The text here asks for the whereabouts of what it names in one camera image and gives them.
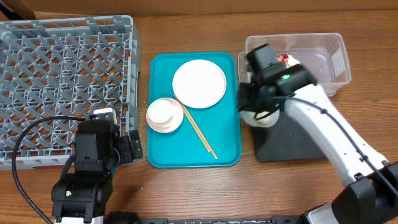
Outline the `grey green bowl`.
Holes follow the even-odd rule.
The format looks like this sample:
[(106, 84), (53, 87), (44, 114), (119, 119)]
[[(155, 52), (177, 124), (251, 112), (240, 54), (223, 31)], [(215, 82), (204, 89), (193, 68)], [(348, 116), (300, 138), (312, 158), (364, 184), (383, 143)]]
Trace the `grey green bowl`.
[(261, 113), (255, 113), (252, 111), (242, 111), (239, 113), (244, 122), (252, 127), (257, 128), (269, 128), (276, 124), (279, 119), (280, 111), (270, 113), (263, 111)]

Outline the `pink shallow bowl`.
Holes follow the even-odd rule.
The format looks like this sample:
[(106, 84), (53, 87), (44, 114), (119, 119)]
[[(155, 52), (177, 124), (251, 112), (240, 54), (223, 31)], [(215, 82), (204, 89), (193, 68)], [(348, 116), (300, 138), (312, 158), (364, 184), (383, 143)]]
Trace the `pink shallow bowl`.
[(164, 98), (164, 99), (168, 99), (173, 106), (174, 114), (173, 114), (171, 121), (169, 123), (167, 123), (166, 125), (155, 124), (147, 118), (147, 112), (146, 112), (146, 120), (147, 120), (147, 124), (154, 131), (157, 131), (158, 133), (171, 133), (171, 132), (175, 131), (181, 125), (181, 123), (183, 121), (184, 113), (183, 113), (182, 106), (180, 105), (180, 103), (177, 100), (175, 100), (173, 98)]

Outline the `white paper cup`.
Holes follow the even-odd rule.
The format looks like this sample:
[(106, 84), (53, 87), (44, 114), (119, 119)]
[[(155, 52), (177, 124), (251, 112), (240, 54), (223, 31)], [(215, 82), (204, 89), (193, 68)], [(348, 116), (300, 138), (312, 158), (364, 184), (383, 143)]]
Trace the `white paper cup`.
[(147, 118), (158, 125), (166, 125), (173, 117), (173, 106), (168, 99), (153, 101), (147, 109)]

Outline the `red snack wrapper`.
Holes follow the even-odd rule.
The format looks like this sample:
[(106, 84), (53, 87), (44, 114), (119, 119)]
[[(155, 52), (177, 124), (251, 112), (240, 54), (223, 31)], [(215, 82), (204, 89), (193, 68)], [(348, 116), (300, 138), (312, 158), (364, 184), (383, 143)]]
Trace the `red snack wrapper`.
[(288, 54), (277, 54), (276, 59), (278, 62), (287, 64), (289, 62), (289, 55)]

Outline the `white napkin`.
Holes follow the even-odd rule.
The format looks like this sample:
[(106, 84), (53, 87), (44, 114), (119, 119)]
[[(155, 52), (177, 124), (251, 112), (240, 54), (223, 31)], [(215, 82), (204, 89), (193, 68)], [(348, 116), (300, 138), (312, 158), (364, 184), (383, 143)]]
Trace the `white napkin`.
[(285, 64), (286, 67), (289, 68), (289, 67), (292, 67), (292, 66), (297, 65), (297, 64), (300, 64), (300, 62), (297, 59), (295, 59), (293, 56), (288, 55), (288, 59), (287, 59), (287, 62)]

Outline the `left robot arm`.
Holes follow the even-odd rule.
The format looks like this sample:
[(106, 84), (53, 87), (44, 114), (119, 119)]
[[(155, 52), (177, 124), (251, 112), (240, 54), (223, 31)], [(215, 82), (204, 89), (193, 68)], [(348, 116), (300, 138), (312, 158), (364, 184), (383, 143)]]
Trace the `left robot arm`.
[(98, 109), (78, 125), (74, 146), (52, 188), (55, 222), (139, 223), (135, 213), (106, 213), (117, 167), (143, 157), (139, 133), (121, 135), (115, 110)]

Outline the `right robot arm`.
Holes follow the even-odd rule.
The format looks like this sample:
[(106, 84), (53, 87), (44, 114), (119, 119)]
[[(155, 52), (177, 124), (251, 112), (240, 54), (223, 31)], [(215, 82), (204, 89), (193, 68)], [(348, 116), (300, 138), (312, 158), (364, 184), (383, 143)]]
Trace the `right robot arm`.
[(301, 64), (286, 67), (263, 44), (246, 55), (249, 83), (240, 83), (238, 112), (250, 126), (268, 128), (283, 112), (314, 140), (338, 173), (343, 191), (299, 223), (386, 223), (397, 217), (397, 164), (373, 149), (335, 108)]

